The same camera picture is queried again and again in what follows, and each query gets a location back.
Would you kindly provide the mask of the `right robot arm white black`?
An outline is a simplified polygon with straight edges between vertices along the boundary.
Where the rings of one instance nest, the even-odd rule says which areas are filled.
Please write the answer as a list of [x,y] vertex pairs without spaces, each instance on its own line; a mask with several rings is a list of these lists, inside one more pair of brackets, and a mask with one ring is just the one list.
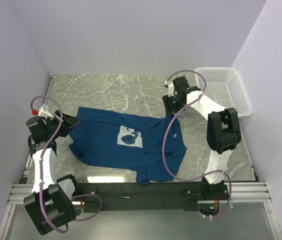
[[162,98],[167,115],[177,116],[191,107],[207,120],[206,140],[210,155],[198,195],[207,200],[214,200],[221,194],[230,196],[224,179],[229,158],[242,140],[238,112],[216,103],[199,87],[191,87],[185,76],[166,81],[164,86],[168,89]]

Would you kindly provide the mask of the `aluminium frame rail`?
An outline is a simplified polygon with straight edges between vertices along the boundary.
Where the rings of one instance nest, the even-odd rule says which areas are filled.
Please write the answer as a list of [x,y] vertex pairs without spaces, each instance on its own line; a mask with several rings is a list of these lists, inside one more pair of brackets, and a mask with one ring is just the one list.
[[[56,99],[67,114],[79,106],[161,118],[161,97],[169,74],[72,74],[53,75],[47,95]],[[208,163],[204,119],[192,111],[181,117],[183,139],[188,147],[178,176],[200,175]],[[135,182],[131,170],[84,166],[68,148],[70,137],[59,138],[56,173],[72,173],[83,182]],[[230,159],[228,173],[233,183],[232,207],[214,220],[199,212],[169,210],[104,211],[83,222],[71,222],[67,234],[55,231],[42,236],[36,230],[23,198],[31,193],[33,160],[28,158],[24,180],[12,186],[0,226],[0,240],[282,240],[281,229],[265,182],[254,180],[254,169],[245,142]]]

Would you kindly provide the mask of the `white perforated plastic basket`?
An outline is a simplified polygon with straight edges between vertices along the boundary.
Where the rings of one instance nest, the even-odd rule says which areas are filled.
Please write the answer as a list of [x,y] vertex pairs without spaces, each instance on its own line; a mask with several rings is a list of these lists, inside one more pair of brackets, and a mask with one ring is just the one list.
[[248,98],[238,71],[231,67],[198,67],[200,75],[195,76],[196,85],[204,94],[217,104],[226,108],[235,108],[240,118],[249,117],[252,105]]

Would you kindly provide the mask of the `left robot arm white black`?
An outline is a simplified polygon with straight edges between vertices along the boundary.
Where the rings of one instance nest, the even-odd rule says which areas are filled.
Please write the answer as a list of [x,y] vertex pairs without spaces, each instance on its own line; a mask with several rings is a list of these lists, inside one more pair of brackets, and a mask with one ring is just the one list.
[[35,174],[31,194],[23,205],[41,235],[59,231],[76,219],[72,201],[80,197],[81,188],[72,174],[56,178],[56,139],[66,137],[81,120],[57,110],[54,115],[36,115],[26,121]]

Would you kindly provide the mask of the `blue t-shirt with print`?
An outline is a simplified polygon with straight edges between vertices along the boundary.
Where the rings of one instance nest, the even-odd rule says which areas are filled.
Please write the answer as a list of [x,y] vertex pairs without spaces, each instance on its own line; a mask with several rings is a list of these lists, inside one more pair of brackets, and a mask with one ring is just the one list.
[[70,132],[70,150],[82,163],[136,172],[136,182],[169,182],[186,154],[180,122],[79,107],[81,122]]

